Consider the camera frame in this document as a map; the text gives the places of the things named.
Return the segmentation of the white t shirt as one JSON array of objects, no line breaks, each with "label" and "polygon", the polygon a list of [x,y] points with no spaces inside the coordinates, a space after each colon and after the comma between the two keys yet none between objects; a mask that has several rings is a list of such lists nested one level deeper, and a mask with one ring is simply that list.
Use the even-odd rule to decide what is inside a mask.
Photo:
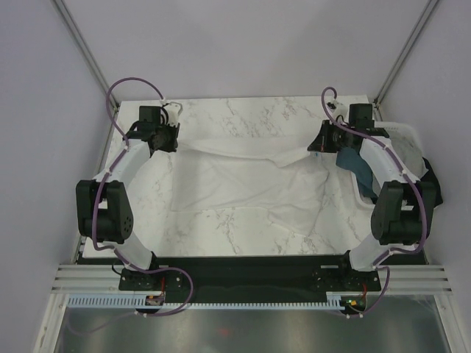
[{"label": "white t shirt", "polygon": [[177,212],[261,208],[302,235],[314,229],[329,172],[307,137],[181,140],[171,208]]}]

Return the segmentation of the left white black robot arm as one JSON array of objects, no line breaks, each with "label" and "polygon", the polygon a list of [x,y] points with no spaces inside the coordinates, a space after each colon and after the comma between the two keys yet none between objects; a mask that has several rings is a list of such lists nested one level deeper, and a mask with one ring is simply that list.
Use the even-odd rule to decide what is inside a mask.
[{"label": "left white black robot arm", "polygon": [[155,267],[155,254],[133,230],[127,187],[155,152],[176,152],[182,111],[183,106],[174,101],[141,105],[138,120],[128,132],[117,129],[122,142],[111,164],[76,186],[79,233],[91,239],[96,251],[109,250],[129,270],[137,271],[136,281],[146,289],[156,288],[162,273]]}]

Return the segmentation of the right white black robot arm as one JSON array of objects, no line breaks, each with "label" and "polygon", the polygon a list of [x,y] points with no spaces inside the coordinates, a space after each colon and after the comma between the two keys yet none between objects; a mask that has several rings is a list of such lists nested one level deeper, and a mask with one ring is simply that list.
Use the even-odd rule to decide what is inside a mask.
[{"label": "right white black robot arm", "polygon": [[340,286],[351,290],[394,254],[417,254],[431,226],[436,190],[413,174],[394,150],[389,133],[377,127],[371,104],[345,107],[337,100],[323,102],[327,118],[308,150],[338,153],[351,148],[371,169],[380,193],[370,218],[370,234],[337,271]]}]

